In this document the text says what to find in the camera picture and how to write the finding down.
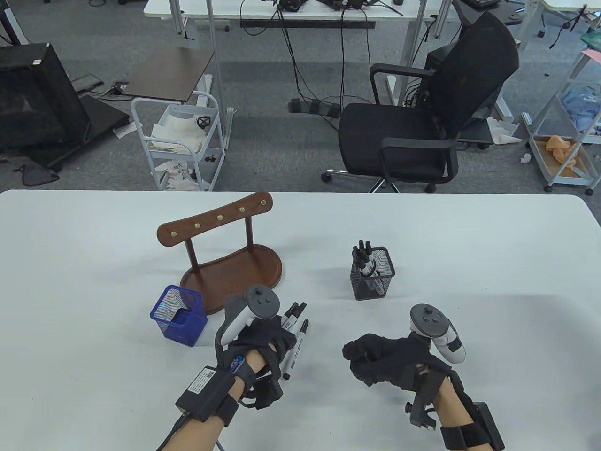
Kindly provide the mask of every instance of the black glove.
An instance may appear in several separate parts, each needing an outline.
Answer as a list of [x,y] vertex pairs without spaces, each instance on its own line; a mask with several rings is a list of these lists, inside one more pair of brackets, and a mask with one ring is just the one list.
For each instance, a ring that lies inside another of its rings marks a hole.
[[253,389],[244,394],[244,397],[256,399],[255,403],[248,407],[268,407],[283,394],[278,382],[282,375],[279,364],[296,344],[296,336],[282,329],[281,321],[281,317],[277,315],[272,319],[255,319],[250,326],[241,330],[238,338],[232,341],[226,350],[216,346],[217,367],[220,369],[229,370],[237,356],[245,355],[252,349],[256,349],[265,359],[265,368],[257,373]]
[[455,375],[449,365],[430,354],[429,340],[415,333],[397,340],[366,334],[344,345],[342,353],[350,360],[353,375],[368,386],[390,382],[403,390],[417,392],[427,376],[418,370],[418,364],[445,376]]

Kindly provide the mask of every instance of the black computer case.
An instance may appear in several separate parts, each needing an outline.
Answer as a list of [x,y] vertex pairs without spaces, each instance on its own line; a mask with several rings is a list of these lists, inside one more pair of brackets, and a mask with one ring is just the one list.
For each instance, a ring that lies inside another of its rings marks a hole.
[[90,118],[50,43],[0,48],[0,150],[86,141]]

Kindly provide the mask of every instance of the blue cloth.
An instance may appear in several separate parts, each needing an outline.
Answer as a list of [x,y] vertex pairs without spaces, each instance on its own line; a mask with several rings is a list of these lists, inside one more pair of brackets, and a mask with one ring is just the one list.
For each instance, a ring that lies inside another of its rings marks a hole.
[[597,99],[591,92],[574,93],[568,91],[561,103],[563,103],[570,119],[574,122],[576,130],[580,133],[587,131],[593,124],[600,108]]

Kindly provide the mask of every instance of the white desk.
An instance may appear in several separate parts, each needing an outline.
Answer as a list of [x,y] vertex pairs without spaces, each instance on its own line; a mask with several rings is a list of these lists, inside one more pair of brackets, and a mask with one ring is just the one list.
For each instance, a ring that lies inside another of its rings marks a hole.
[[[174,402],[212,346],[162,337],[149,312],[188,267],[156,228],[243,197],[235,192],[8,191],[0,195],[0,436],[11,451],[148,451],[178,416]],[[467,349],[455,366],[485,400],[508,450],[599,449],[601,231],[571,196],[274,193],[253,220],[276,250],[283,309],[306,301],[308,340],[284,397],[238,410],[228,451],[444,449],[409,424],[412,394],[366,387],[344,343],[409,332],[431,302]],[[359,206],[377,212],[364,221]],[[388,296],[356,302],[358,239],[386,246]],[[194,239],[200,261],[245,244],[243,221]],[[210,330],[222,318],[212,317]],[[211,338],[201,337],[206,342]]]
[[[242,0],[212,0],[213,17],[214,19],[222,20],[239,20],[240,19],[240,3]],[[363,11],[367,15],[367,20],[380,21],[380,20],[409,20],[409,26],[407,33],[402,44],[403,53],[400,60],[401,66],[410,66],[412,60],[411,47],[416,33],[419,33],[419,25],[416,21],[419,10],[419,0],[405,0],[403,5],[395,5],[392,0],[383,0],[386,4],[395,8],[397,11],[403,14],[403,17],[399,16],[394,11],[382,5],[374,5],[371,7],[364,7]],[[441,7],[442,0],[427,0],[426,7],[424,10],[425,20],[432,20],[430,15],[438,14]],[[180,9],[183,11],[182,17],[184,19],[208,19],[209,12],[207,11],[207,3],[203,0],[180,0]],[[261,1],[261,0],[247,0],[242,8],[243,19],[262,19],[267,20],[273,17],[275,12],[275,6],[273,2]],[[144,14],[148,17],[159,17],[161,19],[168,19],[171,17],[171,8],[169,7],[169,0],[148,0],[144,8]],[[296,13],[290,13],[287,11],[283,12],[285,20],[340,20],[342,14],[341,11],[334,11],[325,4],[317,0],[308,0],[301,9]],[[344,12],[344,20],[348,21],[365,21],[365,15],[359,10],[346,10]],[[447,16],[448,22],[458,22],[459,17],[454,8],[451,8],[449,15]],[[189,21],[186,29],[189,35],[194,36],[197,31],[193,20]],[[220,57],[218,56],[217,43],[215,42],[215,35],[213,35],[213,46],[215,48],[216,64]],[[397,84],[397,80],[401,80],[401,76],[389,75],[386,78],[386,86],[388,93],[393,101],[397,103],[398,99],[401,98],[402,83]],[[233,110],[230,109],[226,124],[231,124]],[[230,130],[226,130],[226,143],[229,143]]]
[[[404,17],[399,16],[394,11],[383,6],[375,8],[365,7],[363,10],[367,14],[368,20],[397,20],[397,19],[415,19],[419,9],[418,0],[405,0],[403,5],[397,6],[392,0],[384,0],[385,3],[395,8],[397,11],[404,14]],[[240,19],[240,3],[241,0],[213,0],[213,12],[215,19]],[[206,19],[207,5],[202,0],[180,0],[183,17],[191,19]],[[426,14],[438,13],[441,7],[441,0],[428,0],[426,3]],[[242,7],[243,19],[271,19],[275,12],[273,2],[261,0],[246,0]],[[148,17],[171,17],[168,0],[148,0],[144,7],[144,14]],[[334,11],[325,4],[317,0],[308,0],[297,13],[284,11],[285,20],[339,20],[341,11]],[[364,21],[365,16],[359,10],[350,9],[344,12],[344,20],[360,20]]]

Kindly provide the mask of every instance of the blue mesh pen holder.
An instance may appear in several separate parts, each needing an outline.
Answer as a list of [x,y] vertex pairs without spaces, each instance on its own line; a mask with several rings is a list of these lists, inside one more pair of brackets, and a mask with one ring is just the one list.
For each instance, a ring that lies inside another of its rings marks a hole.
[[175,285],[165,288],[150,317],[165,338],[186,346],[194,346],[207,325],[202,295]]

